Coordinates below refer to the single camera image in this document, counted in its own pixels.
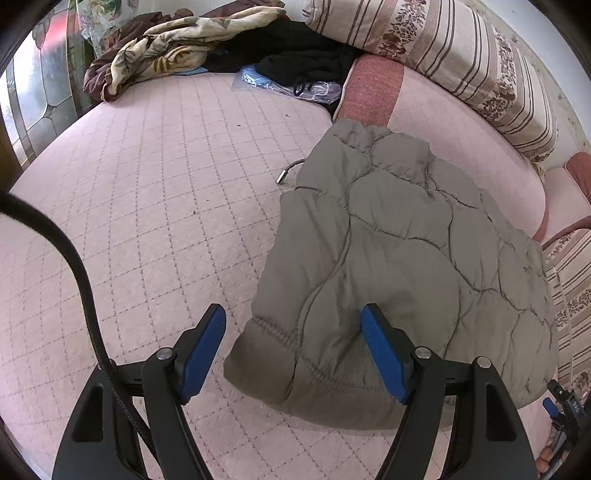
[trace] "blue clamp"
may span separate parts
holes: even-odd
[[[556,407],[555,403],[552,401],[550,397],[546,397],[542,402],[542,405],[546,409],[548,415],[550,415],[550,418],[552,420],[558,420],[560,418],[560,412],[558,410],[558,407]]]
[[[361,332],[368,344],[388,393],[406,405],[412,391],[414,345],[400,329],[393,328],[375,303],[361,310]]]
[[[183,405],[201,391],[225,332],[226,312],[221,305],[212,303],[197,326],[179,337],[174,347],[174,369]]]

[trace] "black cord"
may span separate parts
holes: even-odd
[[[103,337],[100,334],[99,321],[96,316],[95,300],[92,296],[92,288],[90,287],[88,274],[86,273],[84,263],[82,263],[82,259],[78,255],[74,245],[70,242],[70,239],[66,234],[39,210],[14,195],[1,190],[0,213],[4,213],[17,222],[25,224],[30,229],[45,237],[45,239],[57,248],[58,252],[62,254],[72,269],[72,273],[78,284],[78,289],[80,290],[80,299],[82,300],[82,307],[84,309],[86,328],[88,329],[90,342],[95,351],[99,367],[105,374],[107,384],[109,385],[113,396],[121,406],[121,409],[152,455],[154,455],[154,458],[157,458],[150,428],[139,415],[139,412],[133,403],[125,394],[123,394],[123,385],[107,355]]]

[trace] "plastic bag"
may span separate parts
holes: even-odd
[[[232,90],[244,90],[251,86],[271,90],[281,95],[301,98],[309,102],[326,104],[335,103],[340,99],[341,94],[341,87],[336,82],[314,82],[310,89],[306,86],[300,95],[294,95],[293,88],[281,86],[273,82],[273,80],[263,77],[255,70],[254,65],[246,65],[236,74],[232,82]]]

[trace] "pink bed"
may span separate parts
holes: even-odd
[[[250,317],[281,190],[295,175],[282,188],[274,180],[331,124],[320,106],[254,89],[231,92],[231,82],[232,75],[203,74],[132,87],[72,125],[13,193],[56,221],[82,255],[116,362],[170,346],[211,302],[226,308],[220,351],[185,409],[216,479],[373,478],[393,432],[308,424],[223,378],[222,359]],[[528,224],[533,231],[538,216]],[[0,416],[51,473],[95,359],[64,261],[15,222],[0,219],[0,231]],[[522,411],[534,450],[547,435],[540,411]],[[449,430],[438,435],[429,479],[439,477],[448,438]],[[147,459],[151,478],[159,478]]]

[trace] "red pillow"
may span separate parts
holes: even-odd
[[[591,203],[591,155],[586,152],[575,153],[566,163],[566,169]]]

